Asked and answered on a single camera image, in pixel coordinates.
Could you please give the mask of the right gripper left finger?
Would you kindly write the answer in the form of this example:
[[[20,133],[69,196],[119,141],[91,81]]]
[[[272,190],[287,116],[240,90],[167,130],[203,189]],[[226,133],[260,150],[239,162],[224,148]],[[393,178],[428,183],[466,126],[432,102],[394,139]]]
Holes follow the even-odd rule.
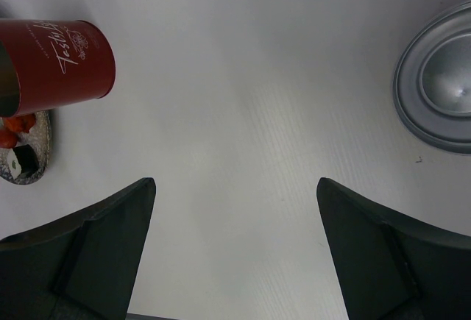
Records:
[[[125,319],[155,202],[152,178],[1,240],[2,319]]]

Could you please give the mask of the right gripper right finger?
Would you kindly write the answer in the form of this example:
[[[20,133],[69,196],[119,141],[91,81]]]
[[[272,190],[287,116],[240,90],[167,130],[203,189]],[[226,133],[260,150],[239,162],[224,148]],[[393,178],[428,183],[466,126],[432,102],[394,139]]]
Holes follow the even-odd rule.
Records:
[[[320,179],[316,197],[350,319],[469,319],[470,237]]]

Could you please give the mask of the silver tin lid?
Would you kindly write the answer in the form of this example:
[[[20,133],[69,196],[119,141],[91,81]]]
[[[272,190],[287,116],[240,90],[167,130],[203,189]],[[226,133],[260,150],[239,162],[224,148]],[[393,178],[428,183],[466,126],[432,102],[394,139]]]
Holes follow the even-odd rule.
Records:
[[[394,69],[392,98],[405,128],[422,142],[470,153],[470,3],[428,22]]]

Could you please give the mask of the red cylindrical tin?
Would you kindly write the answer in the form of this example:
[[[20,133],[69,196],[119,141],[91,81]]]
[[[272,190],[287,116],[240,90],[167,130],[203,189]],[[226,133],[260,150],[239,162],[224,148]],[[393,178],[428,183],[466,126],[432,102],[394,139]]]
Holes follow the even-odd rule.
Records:
[[[110,44],[93,24],[1,20],[1,116],[100,99],[115,78]]]

